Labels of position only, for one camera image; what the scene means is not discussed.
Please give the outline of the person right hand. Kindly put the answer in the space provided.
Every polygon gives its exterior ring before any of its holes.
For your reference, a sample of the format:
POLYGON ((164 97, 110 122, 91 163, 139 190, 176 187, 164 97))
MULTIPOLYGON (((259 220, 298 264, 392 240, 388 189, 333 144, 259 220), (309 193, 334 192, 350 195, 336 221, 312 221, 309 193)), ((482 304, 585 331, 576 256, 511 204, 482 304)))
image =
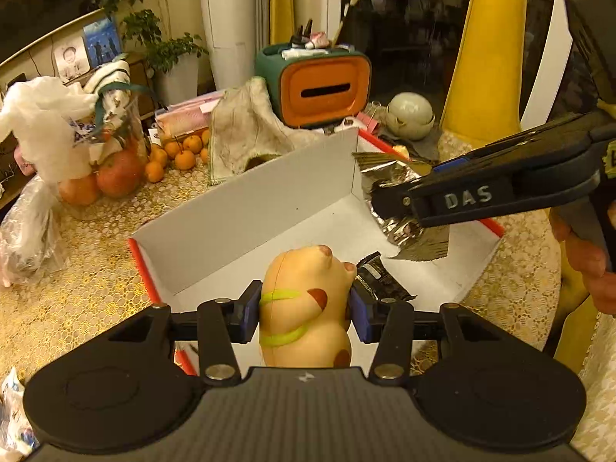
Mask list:
POLYGON ((615 314, 615 273, 607 268, 607 255, 596 245, 578 238, 555 209, 549 211, 554 238, 565 244, 570 266, 583 276, 594 306, 603 314, 615 314))

